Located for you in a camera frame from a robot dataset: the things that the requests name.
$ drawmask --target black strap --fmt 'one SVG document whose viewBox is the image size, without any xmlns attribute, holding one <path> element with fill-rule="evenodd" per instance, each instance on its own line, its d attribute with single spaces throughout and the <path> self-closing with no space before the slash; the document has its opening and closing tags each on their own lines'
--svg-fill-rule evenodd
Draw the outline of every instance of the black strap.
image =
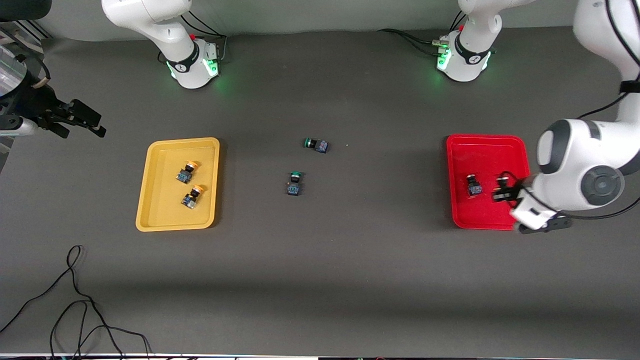
<svg viewBox="0 0 640 360">
<path fill-rule="evenodd" d="M 200 56 L 200 46 L 198 46 L 198 44 L 193 42 L 193 51 L 191 52 L 191 55 L 189 55 L 188 58 L 182 61 L 167 60 L 167 62 L 177 72 L 188 72 L 191 66 L 197 61 L 199 56 Z"/>
<path fill-rule="evenodd" d="M 486 51 L 483 51 L 481 53 L 474 53 L 473 51 L 465 49 L 465 47 L 460 43 L 460 34 L 456 36 L 454 45 L 456 46 L 456 51 L 458 52 L 458 54 L 460 54 L 460 56 L 465 59 L 468 65 L 475 65 L 479 63 L 482 59 L 484 59 L 485 56 L 487 56 L 487 54 L 489 54 L 489 51 L 491 50 L 487 49 Z"/>
<path fill-rule="evenodd" d="M 620 92 L 640 92 L 640 81 L 627 80 L 620 83 Z"/>
</svg>

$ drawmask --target table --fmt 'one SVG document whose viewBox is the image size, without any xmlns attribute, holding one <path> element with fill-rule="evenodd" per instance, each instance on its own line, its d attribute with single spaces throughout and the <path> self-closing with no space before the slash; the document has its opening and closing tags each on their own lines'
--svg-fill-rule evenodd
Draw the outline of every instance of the table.
<svg viewBox="0 0 640 360">
<path fill-rule="evenodd" d="M 149 41 L 45 44 L 59 98 L 92 106 L 108 131 L 15 141 L 0 174 L 3 323 L 82 244 L 81 289 L 155 352 L 640 356 L 637 211 L 534 236 L 451 220 L 447 135 L 517 135 L 532 155 L 553 121 L 617 94 L 616 69 L 570 28 L 506 29 L 473 83 L 444 78 L 388 33 L 229 45 L 221 77 L 186 90 Z M 223 144 L 215 226 L 136 230 L 147 147 L 203 136 Z M 308 136 L 331 151 L 303 149 Z M 285 194 L 291 171 L 306 173 L 298 198 Z M 638 193 L 628 177 L 624 196 L 599 213 Z M 76 298 L 65 279 L 0 336 L 0 352 L 47 352 Z M 80 316 L 61 323 L 58 350 L 73 351 Z M 138 338 L 117 340 L 143 351 Z M 90 350 L 113 352 L 104 334 Z"/>
</svg>

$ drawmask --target white wall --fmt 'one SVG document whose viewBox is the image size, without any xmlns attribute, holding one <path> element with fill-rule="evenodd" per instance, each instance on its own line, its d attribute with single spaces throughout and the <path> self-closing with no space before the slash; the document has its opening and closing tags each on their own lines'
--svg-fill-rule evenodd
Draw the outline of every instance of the white wall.
<svg viewBox="0 0 640 360">
<path fill-rule="evenodd" d="M 538 0 L 501 15 L 509 28 L 568 26 L 576 3 Z M 214 29 L 229 35 L 444 29 L 459 10 L 456 0 L 193 0 L 191 9 Z M 100 0 L 54 0 L 49 15 L 38 22 L 56 37 L 87 41 L 141 38 L 110 23 Z"/>
</svg>

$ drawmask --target yellow tray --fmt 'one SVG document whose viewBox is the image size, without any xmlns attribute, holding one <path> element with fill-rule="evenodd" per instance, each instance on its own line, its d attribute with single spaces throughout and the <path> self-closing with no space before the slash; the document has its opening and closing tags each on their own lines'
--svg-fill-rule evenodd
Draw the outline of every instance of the yellow tray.
<svg viewBox="0 0 640 360">
<path fill-rule="evenodd" d="M 154 142 L 147 151 L 138 202 L 136 227 L 140 231 L 205 229 L 213 224 L 220 142 L 216 138 Z M 175 177 L 187 161 L 198 163 L 189 184 Z M 181 201 L 193 185 L 205 191 L 194 209 Z"/>
</svg>

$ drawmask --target red tray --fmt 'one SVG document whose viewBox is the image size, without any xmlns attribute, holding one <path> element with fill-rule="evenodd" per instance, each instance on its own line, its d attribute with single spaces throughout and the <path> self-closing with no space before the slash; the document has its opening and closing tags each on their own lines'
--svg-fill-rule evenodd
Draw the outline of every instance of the red tray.
<svg viewBox="0 0 640 360">
<path fill-rule="evenodd" d="M 447 158 L 453 222 L 463 229 L 513 230 L 511 208 L 506 202 L 493 202 L 491 192 L 503 171 L 517 177 L 529 175 L 524 142 L 510 135 L 455 134 L 447 138 Z M 470 174 L 483 187 L 475 197 L 467 192 Z"/>
</svg>

